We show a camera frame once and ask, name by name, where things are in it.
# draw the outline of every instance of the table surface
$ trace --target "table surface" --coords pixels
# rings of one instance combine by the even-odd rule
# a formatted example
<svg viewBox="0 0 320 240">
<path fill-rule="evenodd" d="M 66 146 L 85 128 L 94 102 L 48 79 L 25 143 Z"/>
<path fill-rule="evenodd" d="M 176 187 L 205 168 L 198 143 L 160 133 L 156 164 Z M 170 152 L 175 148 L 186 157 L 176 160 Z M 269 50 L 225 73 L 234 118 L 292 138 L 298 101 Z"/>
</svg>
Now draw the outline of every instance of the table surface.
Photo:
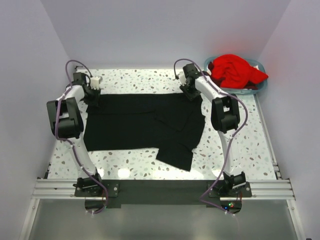
<svg viewBox="0 0 320 240">
<path fill-rule="evenodd" d="M 92 69 L 102 76 L 101 94 L 169 94 L 181 93 L 180 83 L 172 69 Z M 275 180 L 270 155 L 257 103 L 253 95 L 238 96 L 249 111 L 247 126 L 238 134 L 241 164 L 247 180 Z M 214 180 L 224 162 L 218 133 L 210 121 L 211 103 L 202 95 L 205 127 L 197 148 L 193 150 L 191 171 L 184 171 L 156 160 L 157 148 L 91 151 L 89 156 L 102 179 L 137 180 Z M 87 105 L 79 103 L 86 125 Z M 240 118 L 245 111 L 240 107 Z M 50 159 L 48 179 L 77 179 L 78 172 L 67 143 L 56 141 Z"/>
</svg>

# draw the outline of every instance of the red cloth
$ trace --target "red cloth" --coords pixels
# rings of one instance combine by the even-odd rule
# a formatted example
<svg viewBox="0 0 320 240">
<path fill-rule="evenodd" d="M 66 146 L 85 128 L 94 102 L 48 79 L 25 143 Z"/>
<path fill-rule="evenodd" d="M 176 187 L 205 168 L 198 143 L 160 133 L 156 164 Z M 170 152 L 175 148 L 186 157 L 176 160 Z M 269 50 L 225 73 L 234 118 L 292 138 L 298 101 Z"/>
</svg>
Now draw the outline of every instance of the red cloth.
<svg viewBox="0 0 320 240">
<path fill-rule="evenodd" d="M 221 88 L 257 89 L 255 84 L 268 78 L 267 74 L 250 66 L 246 60 L 233 54 L 217 57 L 208 67 L 211 71 L 211 79 L 216 84 L 220 83 Z"/>
</svg>

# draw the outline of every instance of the laundry basket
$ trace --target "laundry basket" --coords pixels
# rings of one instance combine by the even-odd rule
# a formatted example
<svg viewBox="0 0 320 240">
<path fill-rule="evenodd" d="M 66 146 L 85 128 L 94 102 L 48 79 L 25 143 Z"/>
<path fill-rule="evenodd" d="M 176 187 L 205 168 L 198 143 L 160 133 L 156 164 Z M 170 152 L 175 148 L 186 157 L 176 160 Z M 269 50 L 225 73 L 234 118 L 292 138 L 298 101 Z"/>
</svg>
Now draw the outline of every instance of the laundry basket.
<svg viewBox="0 0 320 240">
<path fill-rule="evenodd" d="M 216 59 L 217 56 L 213 56 L 213 57 L 209 57 L 207 60 L 205 60 L 204 62 L 204 70 L 207 71 L 208 70 L 208 65 L 210 62 L 212 62 L 214 59 Z M 254 66 L 258 66 L 259 70 L 263 73 L 266 73 L 264 66 L 262 66 L 262 64 L 256 60 L 252 60 L 252 59 L 244 59 L 246 60 L 252 67 Z M 258 89 L 237 89 L 237 88 L 221 88 L 224 91 L 226 91 L 229 94 L 238 94 L 238 95 L 251 95 L 251 94 L 256 94 L 260 91 L 262 91 L 263 89 L 265 89 L 268 85 L 267 79 L 258 83 L 256 85 L 256 87 Z"/>
</svg>

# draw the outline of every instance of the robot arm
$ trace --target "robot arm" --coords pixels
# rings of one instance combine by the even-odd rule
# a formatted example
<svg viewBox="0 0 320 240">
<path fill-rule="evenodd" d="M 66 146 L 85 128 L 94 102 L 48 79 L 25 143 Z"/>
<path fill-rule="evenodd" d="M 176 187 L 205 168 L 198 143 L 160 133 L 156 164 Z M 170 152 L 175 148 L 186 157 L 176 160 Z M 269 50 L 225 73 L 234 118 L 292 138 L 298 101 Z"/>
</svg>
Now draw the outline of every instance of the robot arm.
<svg viewBox="0 0 320 240">
<path fill-rule="evenodd" d="M 223 170 L 225 191 L 244 186 L 246 176 L 240 163 L 236 139 L 228 151 L 229 142 L 240 122 L 238 101 L 228 96 L 214 82 L 207 81 L 193 63 L 184 66 L 178 78 L 181 81 L 180 89 L 191 101 L 202 93 L 212 103 L 211 123 L 219 134 L 224 157 L 228 153 Z"/>
<path fill-rule="evenodd" d="M 74 186 L 78 190 L 91 193 L 93 196 L 101 195 L 101 188 L 93 180 L 95 179 L 101 183 L 101 177 L 89 157 L 84 142 L 84 123 L 78 108 L 78 103 L 83 100 L 88 105 L 97 106 L 100 92 L 100 89 L 93 89 L 87 85 L 86 74 L 74 73 L 72 86 L 67 86 L 61 101 L 57 130 L 59 139 L 72 143 L 74 146 L 74 148 L 70 146 L 70 153 L 78 170 L 77 184 Z M 49 101 L 46 104 L 53 135 L 56 135 L 58 101 L 61 98 Z"/>
</svg>

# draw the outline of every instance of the white wall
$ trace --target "white wall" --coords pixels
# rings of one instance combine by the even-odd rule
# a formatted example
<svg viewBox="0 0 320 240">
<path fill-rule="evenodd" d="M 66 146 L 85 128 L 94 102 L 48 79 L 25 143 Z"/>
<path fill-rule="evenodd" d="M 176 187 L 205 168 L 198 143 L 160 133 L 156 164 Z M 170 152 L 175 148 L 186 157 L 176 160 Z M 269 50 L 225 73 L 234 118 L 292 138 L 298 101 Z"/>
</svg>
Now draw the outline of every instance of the white wall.
<svg viewBox="0 0 320 240">
<path fill-rule="evenodd" d="M 304 228 L 320 239 L 320 1 L 291 0 L 259 61 L 259 96 L 280 170 L 290 177 Z"/>
<path fill-rule="evenodd" d="M 46 102 L 66 86 L 69 58 L 39 0 L 2 1 L 0 32 L 0 238 L 16 240 L 53 149 Z"/>
<path fill-rule="evenodd" d="M 41 0 L 67 52 L 90 67 L 257 59 L 290 0 Z"/>
</svg>

